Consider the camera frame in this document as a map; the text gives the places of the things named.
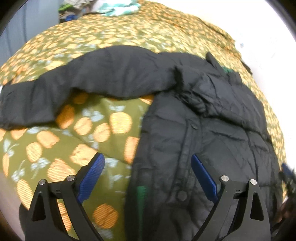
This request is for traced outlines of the black puffer jacket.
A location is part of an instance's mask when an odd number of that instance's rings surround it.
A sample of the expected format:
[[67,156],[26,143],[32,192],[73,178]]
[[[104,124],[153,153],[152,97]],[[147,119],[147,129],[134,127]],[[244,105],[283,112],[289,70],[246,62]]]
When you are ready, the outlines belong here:
[[154,53],[112,46],[86,53],[34,81],[1,90],[1,127],[53,121],[73,90],[117,99],[153,94],[142,121],[117,240],[191,240],[213,203],[191,162],[261,189],[256,199],[274,219],[282,203],[280,167],[262,103],[237,72],[207,53]]

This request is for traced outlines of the green orange floral duvet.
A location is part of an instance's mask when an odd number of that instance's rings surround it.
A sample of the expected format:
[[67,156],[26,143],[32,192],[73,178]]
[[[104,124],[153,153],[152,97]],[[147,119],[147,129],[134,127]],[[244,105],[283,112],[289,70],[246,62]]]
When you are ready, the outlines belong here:
[[[226,72],[242,82],[262,103],[267,131],[279,167],[285,160],[280,125],[264,94],[241,62],[234,40],[202,19],[142,1],[132,15],[88,14],[38,34],[1,67],[1,88],[34,81],[86,53],[112,47],[136,46],[154,53],[211,53]],[[1,127],[1,171],[25,207],[41,179],[63,181],[75,175],[100,152],[104,169],[90,197],[82,203],[96,231],[105,240],[125,233],[125,199],[142,121],[154,99],[117,99],[73,90],[56,118],[48,123],[6,130]]]

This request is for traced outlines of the blue grey curtain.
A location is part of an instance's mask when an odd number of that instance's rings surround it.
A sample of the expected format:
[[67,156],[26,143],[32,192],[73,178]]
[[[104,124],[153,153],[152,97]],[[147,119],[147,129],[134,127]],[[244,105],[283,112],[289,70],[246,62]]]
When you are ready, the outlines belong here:
[[1,64],[4,64],[27,41],[57,25],[62,1],[27,1],[10,19],[1,33]]

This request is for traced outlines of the cluttered side chair items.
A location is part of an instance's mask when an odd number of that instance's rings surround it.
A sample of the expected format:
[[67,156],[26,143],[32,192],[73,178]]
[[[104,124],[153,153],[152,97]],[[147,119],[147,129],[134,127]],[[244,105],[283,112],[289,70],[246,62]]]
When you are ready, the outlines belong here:
[[77,20],[91,12],[96,1],[62,1],[58,8],[59,23]]

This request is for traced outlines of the green white checked cloth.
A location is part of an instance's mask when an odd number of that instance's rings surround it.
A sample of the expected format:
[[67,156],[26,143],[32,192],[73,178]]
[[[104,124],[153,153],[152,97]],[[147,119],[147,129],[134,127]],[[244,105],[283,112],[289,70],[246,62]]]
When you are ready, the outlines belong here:
[[122,16],[137,13],[140,8],[138,1],[97,1],[92,11],[103,16]]

